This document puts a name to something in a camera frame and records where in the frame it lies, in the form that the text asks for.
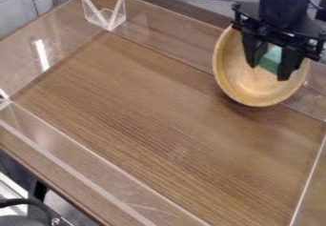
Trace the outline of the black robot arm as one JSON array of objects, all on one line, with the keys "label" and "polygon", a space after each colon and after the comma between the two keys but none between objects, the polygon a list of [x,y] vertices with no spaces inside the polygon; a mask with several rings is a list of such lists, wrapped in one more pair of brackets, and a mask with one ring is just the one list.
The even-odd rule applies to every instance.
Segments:
[{"label": "black robot arm", "polygon": [[287,81],[303,60],[321,59],[326,29],[309,16],[309,7],[325,10],[313,0],[258,0],[231,5],[231,27],[241,31],[247,64],[255,68],[269,46],[281,48],[277,78]]}]

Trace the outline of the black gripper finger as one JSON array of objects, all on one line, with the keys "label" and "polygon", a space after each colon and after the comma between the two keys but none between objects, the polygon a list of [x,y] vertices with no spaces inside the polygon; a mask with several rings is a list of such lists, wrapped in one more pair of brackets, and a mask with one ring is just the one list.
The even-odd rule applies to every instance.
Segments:
[{"label": "black gripper finger", "polygon": [[257,35],[243,32],[242,45],[246,56],[246,61],[251,68],[258,66],[259,60],[267,52],[267,42]]},{"label": "black gripper finger", "polygon": [[282,61],[278,67],[278,80],[287,81],[291,74],[301,68],[305,53],[293,46],[282,48]]}]

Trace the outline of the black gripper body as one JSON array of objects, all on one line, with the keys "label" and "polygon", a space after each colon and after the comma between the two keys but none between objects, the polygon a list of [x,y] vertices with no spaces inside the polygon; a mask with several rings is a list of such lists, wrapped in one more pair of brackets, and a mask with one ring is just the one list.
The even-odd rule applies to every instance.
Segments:
[{"label": "black gripper body", "polygon": [[231,27],[243,32],[257,35],[263,41],[279,46],[302,45],[314,40],[314,61],[321,59],[326,44],[326,28],[315,19],[311,19],[303,11],[298,16],[286,16],[279,10],[263,10],[262,5],[254,2],[234,3],[231,6],[234,19]]}]

